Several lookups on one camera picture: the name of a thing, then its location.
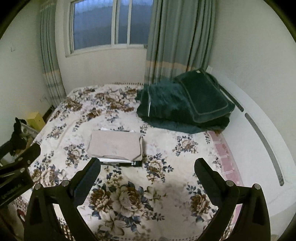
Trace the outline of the pink checked bed sheet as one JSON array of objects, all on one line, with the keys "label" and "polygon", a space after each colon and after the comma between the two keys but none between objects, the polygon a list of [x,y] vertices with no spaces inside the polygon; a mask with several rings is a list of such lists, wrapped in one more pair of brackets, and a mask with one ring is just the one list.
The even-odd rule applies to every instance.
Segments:
[{"label": "pink checked bed sheet", "polygon": [[214,149],[218,154],[218,163],[221,164],[222,177],[225,180],[231,180],[236,185],[242,186],[243,181],[239,173],[238,167],[234,160],[233,154],[226,142],[226,139],[222,133],[216,133],[213,131],[206,131],[204,133],[206,137],[209,137],[210,143],[214,145]]}]

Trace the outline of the black cloth on rack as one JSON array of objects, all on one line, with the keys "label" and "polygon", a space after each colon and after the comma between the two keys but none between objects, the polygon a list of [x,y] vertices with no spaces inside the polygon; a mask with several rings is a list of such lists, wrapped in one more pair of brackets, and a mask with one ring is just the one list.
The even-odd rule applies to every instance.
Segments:
[{"label": "black cloth on rack", "polygon": [[18,118],[15,118],[14,131],[11,134],[10,143],[11,148],[9,153],[11,156],[15,156],[20,151],[25,150],[27,146],[27,141],[23,137],[23,132],[21,129],[21,120]]}]

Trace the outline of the white bed headboard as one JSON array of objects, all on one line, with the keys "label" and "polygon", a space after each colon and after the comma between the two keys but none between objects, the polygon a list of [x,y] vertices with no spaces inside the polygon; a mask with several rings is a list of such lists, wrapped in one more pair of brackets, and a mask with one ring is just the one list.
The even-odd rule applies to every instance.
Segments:
[{"label": "white bed headboard", "polygon": [[295,214],[295,162],[281,134],[259,105],[211,66],[221,90],[235,103],[223,131],[245,186],[260,184],[270,216]]}]

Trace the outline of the yellow box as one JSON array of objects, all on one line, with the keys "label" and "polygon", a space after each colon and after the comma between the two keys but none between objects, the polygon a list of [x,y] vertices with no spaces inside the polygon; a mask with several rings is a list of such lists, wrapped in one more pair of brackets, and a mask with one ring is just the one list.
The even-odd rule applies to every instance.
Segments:
[{"label": "yellow box", "polygon": [[43,120],[41,114],[39,112],[30,113],[27,117],[28,124],[40,132],[42,128],[46,125],[45,121]]}]

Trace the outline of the dark green folded blanket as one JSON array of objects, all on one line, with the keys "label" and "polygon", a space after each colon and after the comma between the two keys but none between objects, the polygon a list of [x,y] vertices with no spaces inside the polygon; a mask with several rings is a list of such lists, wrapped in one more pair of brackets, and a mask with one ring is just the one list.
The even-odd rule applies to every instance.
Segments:
[{"label": "dark green folded blanket", "polygon": [[203,69],[144,85],[137,92],[137,115],[155,128],[183,132],[222,132],[235,105],[217,79]]}]

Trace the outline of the left green curtain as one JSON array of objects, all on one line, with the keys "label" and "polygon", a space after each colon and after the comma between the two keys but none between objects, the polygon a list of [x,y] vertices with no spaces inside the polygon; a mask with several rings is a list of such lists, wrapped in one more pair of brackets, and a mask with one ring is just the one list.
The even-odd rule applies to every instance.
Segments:
[{"label": "left green curtain", "polygon": [[42,1],[40,7],[40,47],[43,73],[54,107],[57,107],[66,97],[55,43],[56,3],[56,1]]}]

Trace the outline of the green curtain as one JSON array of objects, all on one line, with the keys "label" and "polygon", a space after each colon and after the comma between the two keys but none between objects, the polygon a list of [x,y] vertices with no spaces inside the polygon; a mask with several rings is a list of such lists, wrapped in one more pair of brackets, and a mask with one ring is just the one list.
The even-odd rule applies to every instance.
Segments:
[{"label": "green curtain", "polygon": [[56,1],[42,1],[40,7],[40,47],[43,73],[54,107],[57,107],[66,97],[55,43],[56,3]]},{"label": "green curtain", "polygon": [[182,73],[206,69],[216,1],[154,1],[144,82],[154,84]]}]

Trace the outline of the right green curtain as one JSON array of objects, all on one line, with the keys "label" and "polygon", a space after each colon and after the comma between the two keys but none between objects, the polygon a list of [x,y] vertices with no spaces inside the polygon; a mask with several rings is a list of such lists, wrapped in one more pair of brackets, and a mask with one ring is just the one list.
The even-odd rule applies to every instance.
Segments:
[{"label": "right green curtain", "polygon": [[144,82],[154,84],[182,73],[206,69],[216,1],[154,1]]}]

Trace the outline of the white framed window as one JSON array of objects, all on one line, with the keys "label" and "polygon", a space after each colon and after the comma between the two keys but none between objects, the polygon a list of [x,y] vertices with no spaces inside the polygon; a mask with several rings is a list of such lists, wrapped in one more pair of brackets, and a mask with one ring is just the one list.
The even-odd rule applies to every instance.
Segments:
[{"label": "white framed window", "polygon": [[65,55],[146,48],[152,1],[63,1]]}]

